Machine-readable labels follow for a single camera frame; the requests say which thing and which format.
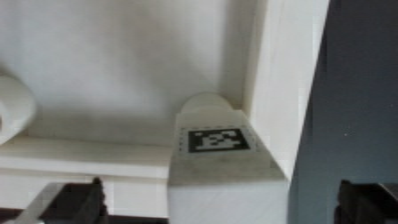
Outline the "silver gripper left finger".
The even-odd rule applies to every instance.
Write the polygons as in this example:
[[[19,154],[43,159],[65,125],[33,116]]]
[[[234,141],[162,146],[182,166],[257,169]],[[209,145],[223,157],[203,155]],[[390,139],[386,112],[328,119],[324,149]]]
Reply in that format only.
[[[17,224],[109,224],[102,179],[86,183],[50,183]]]

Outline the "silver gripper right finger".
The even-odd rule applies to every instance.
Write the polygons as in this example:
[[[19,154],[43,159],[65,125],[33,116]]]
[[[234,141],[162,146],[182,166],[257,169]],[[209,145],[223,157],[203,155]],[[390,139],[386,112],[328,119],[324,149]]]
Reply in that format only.
[[[398,224],[398,183],[342,181],[335,224]]]

